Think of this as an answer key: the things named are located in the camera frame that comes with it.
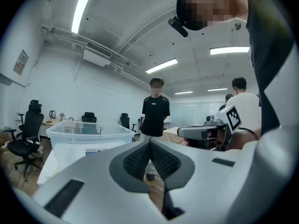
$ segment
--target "fluorescent light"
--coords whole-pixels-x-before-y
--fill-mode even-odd
[[[210,54],[216,55],[216,54],[225,54],[225,53],[240,53],[240,52],[248,52],[249,47],[220,47],[220,48],[211,48]]]
[[[217,88],[217,89],[209,89],[207,91],[225,91],[227,88]]]
[[[87,3],[88,3],[88,0],[78,0],[75,14],[74,14],[73,24],[71,26],[71,31],[73,33],[78,33],[78,31],[79,31],[81,18],[83,16],[83,12],[85,10]]]
[[[193,93],[193,91],[178,92],[178,93],[175,93],[175,94],[180,95],[180,94],[187,94],[187,93]]]
[[[153,73],[153,72],[155,72],[157,70],[163,69],[163,68],[165,68],[167,66],[174,65],[174,64],[177,64],[177,63],[178,63],[178,61],[176,60],[176,58],[174,58],[174,59],[172,59],[170,61],[164,62],[164,63],[162,63],[162,64],[160,64],[158,66],[155,66],[154,68],[151,68],[151,69],[147,70],[146,72],[150,74],[150,73]]]

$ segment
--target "glass wall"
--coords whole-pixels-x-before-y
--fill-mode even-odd
[[[195,111],[194,103],[185,103],[181,104],[182,114],[181,114],[181,126],[187,127],[191,124],[194,124],[194,111]]]
[[[181,127],[181,104],[170,104],[170,128]]]
[[[224,102],[199,102],[170,104],[169,127],[203,125],[208,115],[219,111]]]
[[[195,103],[197,109],[195,110],[195,124],[203,125],[206,121],[206,117],[210,115],[209,102],[206,103]]]

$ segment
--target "black t-shirt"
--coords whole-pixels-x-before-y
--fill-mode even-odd
[[[278,0],[248,0],[249,43],[262,107],[262,134],[279,126],[264,90],[283,66],[294,38]]]
[[[164,96],[149,96],[143,101],[142,114],[145,114],[141,132],[145,135],[160,137],[163,135],[164,117],[170,115],[169,101]]]
[[[220,106],[219,111],[223,110],[224,108],[225,108],[225,104]]]

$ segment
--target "air conditioner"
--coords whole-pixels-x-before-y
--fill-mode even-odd
[[[97,53],[99,54],[100,56],[104,56],[108,59],[110,59],[113,55],[113,52],[105,49],[104,47],[102,46],[99,46],[99,45],[96,45],[92,42],[87,42],[87,45],[86,45],[86,49],[94,52],[94,53]]]
[[[101,67],[104,67],[105,65],[109,65],[111,63],[111,61],[109,61],[108,59],[99,56],[98,54],[89,51],[87,49],[84,49],[83,59],[92,62],[94,64],[97,64]]]

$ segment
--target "wooden desk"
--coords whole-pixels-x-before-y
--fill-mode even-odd
[[[184,141],[184,138],[178,136],[178,127],[173,127],[163,131],[162,139],[168,142],[187,145],[187,142]]]
[[[60,122],[60,118],[43,118],[43,122],[42,125],[46,125],[46,126],[53,126],[55,124],[58,124]]]
[[[41,127],[39,129],[39,135],[47,137],[47,133],[46,133],[47,129],[50,128],[50,127],[52,127],[55,124],[58,124],[59,122],[60,122],[60,118],[52,119],[50,117],[49,118],[48,117],[46,117],[46,118],[44,117],[42,125],[41,125]]]

